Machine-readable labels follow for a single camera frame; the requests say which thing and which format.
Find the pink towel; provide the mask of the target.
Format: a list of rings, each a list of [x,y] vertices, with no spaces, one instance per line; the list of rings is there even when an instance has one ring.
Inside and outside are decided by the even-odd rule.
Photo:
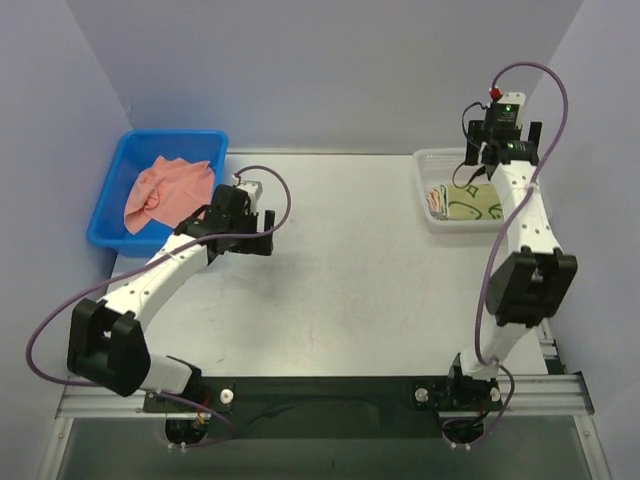
[[[133,235],[150,221],[176,227],[212,198],[215,173],[208,161],[158,156],[136,178],[124,207],[124,226]]]

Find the yellow patterned towel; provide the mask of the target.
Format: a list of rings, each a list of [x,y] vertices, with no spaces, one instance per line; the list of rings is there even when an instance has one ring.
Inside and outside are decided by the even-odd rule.
[[[439,185],[433,190],[434,203],[437,207],[437,216],[440,219],[448,218],[448,189],[444,184]]]

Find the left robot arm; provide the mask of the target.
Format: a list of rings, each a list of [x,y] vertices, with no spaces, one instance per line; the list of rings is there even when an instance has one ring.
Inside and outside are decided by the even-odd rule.
[[[218,256],[271,255],[275,213],[258,215],[261,194],[258,182],[218,186],[211,203],[179,223],[145,271],[97,301],[81,300],[72,311],[68,369],[122,397],[138,390],[195,397],[200,369],[152,353],[145,330],[182,285]]]

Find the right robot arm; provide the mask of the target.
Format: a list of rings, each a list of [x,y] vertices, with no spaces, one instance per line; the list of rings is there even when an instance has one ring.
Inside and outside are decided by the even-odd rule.
[[[541,125],[527,140],[509,126],[489,128],[475,120],[468,127],[465,161],[482,166],[495,188],[504,224],[497,243],[508,246],[500,265],[485,269],[476,308],[472,344],[450,368],[447,392],[455,405],[500,399],[496,377],[517,343],[553,317],[578,269],[554,236],[536,173]]]

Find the cream green patterned towel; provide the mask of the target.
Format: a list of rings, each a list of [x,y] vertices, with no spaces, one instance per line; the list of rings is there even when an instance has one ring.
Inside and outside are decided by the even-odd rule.
[[[471,184],[466,188],[446,184],[444,189],[447,220],[489,221],[503,218],[499,196],[491,184]]]

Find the orange lion print towel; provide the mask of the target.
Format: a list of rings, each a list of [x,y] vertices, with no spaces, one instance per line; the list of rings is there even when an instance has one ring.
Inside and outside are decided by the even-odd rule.
[[[435,205],[435,203],[434,203],[433,190],[434,190],[436,187],[438,187],[438,186],[435,186],[433,189],[431,189],[429,192],[427,192],[427,193],[425,194],[425,199],[426,199],[426,201],[427,201],[427,206],[428,206],[428,210],[429,210],[430,215],[431,215],[433,218],[436,218],[436,219],[438,219],[438,220],[446,220],[446,219],[440,219],[440,218],[437,216],[437,212],[436,212],[437,207],[436,207],[436,205]]]

